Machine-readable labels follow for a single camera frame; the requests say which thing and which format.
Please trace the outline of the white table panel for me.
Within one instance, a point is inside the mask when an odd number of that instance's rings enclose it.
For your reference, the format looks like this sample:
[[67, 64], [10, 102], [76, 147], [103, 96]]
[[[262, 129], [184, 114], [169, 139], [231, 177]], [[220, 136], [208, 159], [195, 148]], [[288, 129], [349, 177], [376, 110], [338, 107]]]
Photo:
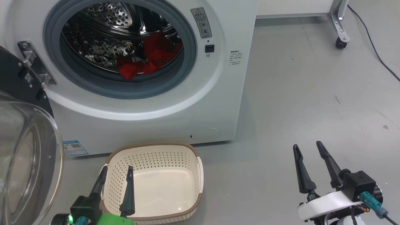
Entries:
[[334, 0], [259, 0], [256, 19], [322, 17]]

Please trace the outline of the metal table leg with caster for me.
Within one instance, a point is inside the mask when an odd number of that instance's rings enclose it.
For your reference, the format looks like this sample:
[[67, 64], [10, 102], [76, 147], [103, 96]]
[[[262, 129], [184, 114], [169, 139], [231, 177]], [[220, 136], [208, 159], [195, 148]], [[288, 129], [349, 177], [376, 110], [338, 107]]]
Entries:
[[346, 48], [347, 43], [350, 41], [348, 34], [341, 24], [341, 22], [344, 20], [344, 14], [348, 6], [348, 2], [349, 0], [333, 0], [331, 9], [327, 14], [329, 22], [336, 30], [337, 39], [335, 46], [337, 49]]

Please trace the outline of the white front-load washing machine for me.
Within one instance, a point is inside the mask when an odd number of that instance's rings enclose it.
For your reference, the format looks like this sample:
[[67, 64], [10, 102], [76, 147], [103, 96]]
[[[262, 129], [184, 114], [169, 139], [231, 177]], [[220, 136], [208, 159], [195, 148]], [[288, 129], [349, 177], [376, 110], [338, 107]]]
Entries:
[[[234, 139], [258, 0], [0, 0], [0, 47], [24, 60], [29, 40], [57, 84], [44, 88], [63, 141], [89, 153], [130, 144], [195, 144], [211, 127]], [[193, 8], [212, 37], [201, 38]], [[156, 72], [127, 81], [116, 59], [162, 31], [183, 49]], [[205, 45], [215, 50], [205, 53]]]

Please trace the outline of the cream perforated laundry basket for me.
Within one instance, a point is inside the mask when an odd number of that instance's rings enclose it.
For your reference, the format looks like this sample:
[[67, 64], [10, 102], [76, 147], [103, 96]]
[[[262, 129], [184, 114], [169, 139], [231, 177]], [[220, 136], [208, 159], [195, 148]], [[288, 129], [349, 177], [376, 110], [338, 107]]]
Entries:
[[100, 208], [120, 215], [128, 168], [133, 168], [136, 225], [189, 219], [200, 204], [204, 169], [196, 149], [184, 143], [137, 144], [115, 150], [105, 162], [106, 181]]

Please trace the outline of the metal door hinge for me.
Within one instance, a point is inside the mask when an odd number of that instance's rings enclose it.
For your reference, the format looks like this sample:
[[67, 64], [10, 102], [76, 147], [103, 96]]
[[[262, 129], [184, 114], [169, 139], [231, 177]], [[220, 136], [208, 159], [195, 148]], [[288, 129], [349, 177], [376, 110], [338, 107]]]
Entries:
[[42, 88], [44, 89], [50, 85], [56, 85], [57, 82], [53, 74], [48, 69], [46, 63], [34, 47], [33, 43], [29, 40], [23, 40], [19, 41], [17, 45], [24, 57], [24, 65], [33, 71]]

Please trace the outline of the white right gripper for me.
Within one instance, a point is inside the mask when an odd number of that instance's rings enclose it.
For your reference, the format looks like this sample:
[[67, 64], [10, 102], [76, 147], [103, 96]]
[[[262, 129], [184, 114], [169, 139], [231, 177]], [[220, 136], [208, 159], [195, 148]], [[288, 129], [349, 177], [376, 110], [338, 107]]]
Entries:
[[[316, 141], [316, 146], [328, 169], [331, 187], [340, 189], [343, 185], [343, 180], [339, 176], [341, 169], [321, 141]], [[297, 144], [294, 144], [293, 151], [299, 192], [311, 193], [316, 189], [316, 184], [306, 170], [303, 155]], [[301, 221], [329, 223], [337, 219], [331, 223], [352, 223], [351, 210], [353, 209], [356, 222], [361, 223], [361, 208], [357, 207], [359, 205], [361, 205], [360, 201], [353, 202], [342, 191], [336, 191], [299, 205], [297, 212]]]

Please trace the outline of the blue energy label sticker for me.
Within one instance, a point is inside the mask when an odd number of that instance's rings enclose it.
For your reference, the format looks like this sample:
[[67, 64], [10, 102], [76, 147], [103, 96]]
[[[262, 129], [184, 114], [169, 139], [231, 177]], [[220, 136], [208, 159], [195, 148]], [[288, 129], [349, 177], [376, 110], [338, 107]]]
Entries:
[[64, 152], [69, 157], [78, 157], [89, 155], [89, 153], [84, 149], [84, 147], [79, 143], [79, 141], [63, 141]]

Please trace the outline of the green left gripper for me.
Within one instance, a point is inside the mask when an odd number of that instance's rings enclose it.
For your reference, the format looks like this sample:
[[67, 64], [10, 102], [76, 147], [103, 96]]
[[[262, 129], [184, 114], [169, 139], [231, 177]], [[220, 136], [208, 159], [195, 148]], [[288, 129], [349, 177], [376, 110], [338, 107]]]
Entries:
[[[101, 195], [103, 186], [106, 182], [108, 166], [104, 166], [90, 193], [90, 197], [98, 197]], [[135, 213], [135, 196], [134, 196], [134, 169], [132, 166], [128, 167], [126, 176], [126, 190], [124, 199], [120, 205], [120, 215], [103, 213], [96, 225], [136, 225], [136, 223], [129, 219], [128, 216]]]

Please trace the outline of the white oval filter access cover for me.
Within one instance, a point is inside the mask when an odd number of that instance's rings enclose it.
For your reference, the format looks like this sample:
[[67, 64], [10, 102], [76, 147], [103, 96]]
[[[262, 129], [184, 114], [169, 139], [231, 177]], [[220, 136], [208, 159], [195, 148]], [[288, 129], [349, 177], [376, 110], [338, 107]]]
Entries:
[[189, 140], [193, 143], [215, 142], [220, 137], [221, 132], [211, 127], [203, 127], [192, 131], [189, 134]]

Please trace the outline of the black glass washing machine door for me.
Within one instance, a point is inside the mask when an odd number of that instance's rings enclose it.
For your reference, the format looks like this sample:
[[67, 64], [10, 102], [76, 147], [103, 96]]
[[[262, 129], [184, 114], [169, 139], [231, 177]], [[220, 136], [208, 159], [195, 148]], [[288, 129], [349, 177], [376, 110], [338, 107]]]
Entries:
[[0, 47], [0, 225], [40, 225], [63, 169], [62, 137], [39, 79]]

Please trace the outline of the red and white garment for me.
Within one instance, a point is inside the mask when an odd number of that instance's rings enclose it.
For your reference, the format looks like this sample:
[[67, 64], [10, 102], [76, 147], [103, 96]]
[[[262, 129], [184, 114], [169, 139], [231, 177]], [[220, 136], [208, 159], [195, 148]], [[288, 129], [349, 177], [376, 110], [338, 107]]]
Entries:
[[127, 81], [138, 74], [150, 75], [172, 62], [183, 49], [183, 43], [173, 44], [162, 31], [143, 40], [132, 54], [116, 59], [118, 73]]

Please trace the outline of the grey warning sticker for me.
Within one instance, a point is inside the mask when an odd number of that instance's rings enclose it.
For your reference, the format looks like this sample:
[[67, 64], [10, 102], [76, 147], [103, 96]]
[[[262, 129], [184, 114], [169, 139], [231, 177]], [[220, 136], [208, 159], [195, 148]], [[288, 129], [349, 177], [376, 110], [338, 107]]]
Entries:
[[212, 37], [212, 31], [211, 27], [207, 18], [207, 15], [205, 13], [205, 10], [203, 7], [200, 8], [193, 8], [191, 9], [191, 13], [194, 17], [194, 20], [196, 21], [196, 25], [198, 27], [200, 37], [203, 38], [211, 38]]

